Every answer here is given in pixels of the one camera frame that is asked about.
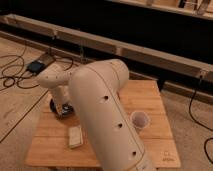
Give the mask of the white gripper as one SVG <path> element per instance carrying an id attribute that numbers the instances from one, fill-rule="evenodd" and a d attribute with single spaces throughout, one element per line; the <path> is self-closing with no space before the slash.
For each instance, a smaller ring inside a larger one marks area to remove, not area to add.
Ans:
<path id="1" fill-rule="evenodd" d="M 56 105 L 56 110 L 57 110 L 57 113 L 60 117 L 62 117 L 62 106 L 64 104 L 65 107 L 65 111 L 67 114 L 71 114 L 74 112 L 74 108 L 69 105 L 69 98 L 68 98 L 68 95 L 66 94 L 65 92 L 65 88 L 63 86 L 57 86 L 57 87 L 53 87 L 50 89 L 50 93 L 52 95 L 52 99 Z"/>

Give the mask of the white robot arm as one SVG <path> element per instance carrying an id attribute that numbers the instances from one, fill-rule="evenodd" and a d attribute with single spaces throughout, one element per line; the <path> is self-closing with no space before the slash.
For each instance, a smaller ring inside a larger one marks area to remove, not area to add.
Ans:
<path id="1" fill-rule="evenodd" d="M 128 67 L 119 59 L 67 71 L 52 65 L 37 76 L 57 106 L 74 108 L 104 171 L 156 171 L 118 97 L 128 80 Z"/>

